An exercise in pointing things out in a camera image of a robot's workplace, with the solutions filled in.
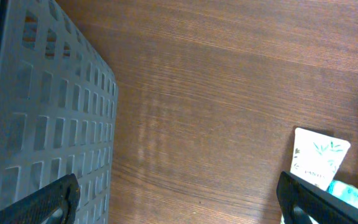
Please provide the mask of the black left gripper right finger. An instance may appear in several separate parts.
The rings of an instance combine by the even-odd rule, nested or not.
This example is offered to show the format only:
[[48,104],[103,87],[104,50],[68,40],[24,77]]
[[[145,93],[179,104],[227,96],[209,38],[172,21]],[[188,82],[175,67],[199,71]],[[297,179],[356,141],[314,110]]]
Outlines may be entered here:
[[290,172],[281,172],[276,194],[286,224],[358,224],[357,208]]

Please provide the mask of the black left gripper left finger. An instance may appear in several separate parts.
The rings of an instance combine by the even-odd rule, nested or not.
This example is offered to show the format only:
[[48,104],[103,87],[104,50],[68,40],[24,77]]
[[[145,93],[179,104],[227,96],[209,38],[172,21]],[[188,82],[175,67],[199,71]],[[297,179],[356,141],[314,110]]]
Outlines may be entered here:
[[0,224],[74,223],[80,202],[75,174],[64,175],[0,210]]

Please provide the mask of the teal tissue pack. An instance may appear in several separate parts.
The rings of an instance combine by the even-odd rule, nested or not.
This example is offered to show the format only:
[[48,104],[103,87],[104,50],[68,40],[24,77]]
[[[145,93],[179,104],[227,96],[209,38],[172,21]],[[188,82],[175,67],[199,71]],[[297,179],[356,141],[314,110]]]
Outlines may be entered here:
[[358,188],[339,180],[333,180],[330,183],[327,192],[349,205],[358,208]]

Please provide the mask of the white Pantene tube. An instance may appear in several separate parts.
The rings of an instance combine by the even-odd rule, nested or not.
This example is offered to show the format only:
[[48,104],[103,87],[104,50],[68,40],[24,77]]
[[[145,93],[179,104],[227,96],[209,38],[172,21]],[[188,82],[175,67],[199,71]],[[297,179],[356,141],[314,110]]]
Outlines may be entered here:
[[296,128],[290,172],[326,192],[350,143]]

